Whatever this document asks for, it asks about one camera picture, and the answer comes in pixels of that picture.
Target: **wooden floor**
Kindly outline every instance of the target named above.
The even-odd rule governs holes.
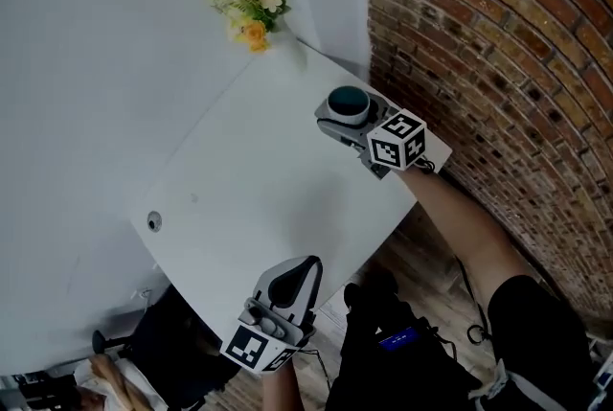
[[[398,297],[409,302],[418,317],[425,316],[432,326],[438,326],[443,338],[456,344],[458,360],[465,368],[482,381],[488,381],[494,365],[491,346],[489,343],[473,346],[466,339],[466,330],[480,322],[479,315],[465,291],[455,258],[419,205],[354,278],[359,279],[374,265],[386,267],[395,274]],[[318,311],[315,321],[318,331],[310,342],[310,346],[320,351],[331,378],[338,375],[346,314],[341,288]],[[294,364],[305,409],[324,409],[328,388],[317,358],[299,354],[294,357]],[[224,392],[208,396],[202,409],[260,410],[260,380],[241,371]]]

